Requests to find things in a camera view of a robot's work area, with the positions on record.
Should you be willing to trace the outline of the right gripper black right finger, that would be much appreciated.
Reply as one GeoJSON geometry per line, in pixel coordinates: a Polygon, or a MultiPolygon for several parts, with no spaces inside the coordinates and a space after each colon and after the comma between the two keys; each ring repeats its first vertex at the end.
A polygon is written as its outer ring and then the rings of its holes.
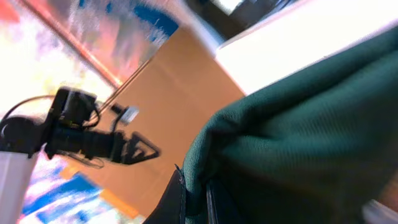
{"type": "Polygon", "coordinates": [[[234,202],[217,180],[210,180],[206,185],[206,205],[208,223],[233,224],[236,221],[234,202]]]}

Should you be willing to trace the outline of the green garment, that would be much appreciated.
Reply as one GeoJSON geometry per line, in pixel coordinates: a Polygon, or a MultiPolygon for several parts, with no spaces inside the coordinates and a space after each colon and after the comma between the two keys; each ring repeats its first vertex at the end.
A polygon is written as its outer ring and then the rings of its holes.
{"type": "Polygon", "coordinates": [[[187,223],[212,180],[246,223],[362,223],[397,171],[397,29],[218,111],[182,170],[187,223]]]}

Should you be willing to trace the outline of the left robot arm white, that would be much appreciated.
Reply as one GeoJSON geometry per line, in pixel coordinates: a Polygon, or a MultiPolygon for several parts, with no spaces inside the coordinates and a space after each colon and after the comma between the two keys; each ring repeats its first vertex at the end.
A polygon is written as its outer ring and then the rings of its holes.
{"type": "Polygon", "coordinates": [[[1,120],[1,223],[16,223],[22,211],[30,176],[41,151],[48,159],[66,156],[85,166],[100,169],[107,160],[133,165],[160,156],[161,150],[138,132],[126,139],[117,131],[137,114],[133,107],[113,105],[116,119],[110,132],[97,131],[100,117],[96,95],[63,86],[50,96],[52,104],[44,119],[14,116],[13,106],[1,120]]]}

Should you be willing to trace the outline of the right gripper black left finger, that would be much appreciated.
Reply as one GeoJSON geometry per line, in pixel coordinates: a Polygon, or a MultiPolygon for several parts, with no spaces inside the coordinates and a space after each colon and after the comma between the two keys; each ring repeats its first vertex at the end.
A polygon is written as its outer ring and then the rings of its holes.
{"type": "Polygon", "coordinates": [[[185,224],[186,194],[185,177],[175,164],[175,170],[159,203],[143,224],[185,224]]]}

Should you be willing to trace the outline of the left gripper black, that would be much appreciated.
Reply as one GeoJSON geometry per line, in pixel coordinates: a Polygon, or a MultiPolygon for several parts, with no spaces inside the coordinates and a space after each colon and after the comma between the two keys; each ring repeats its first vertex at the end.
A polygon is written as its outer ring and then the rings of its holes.
{"type": "Polygon", "coordinates": [[[60,152],[82,153],[86,159],[96,157],[133,165],[158,158],[161,150],[139,132],[133,132],[126,143],[121,132],[94,131],[97,122],[85,125],[91,114],[101,115],[96,106],[96,95],[75,88],[58,89],[45,120],[45,152],[49,159],[60,152]]]}

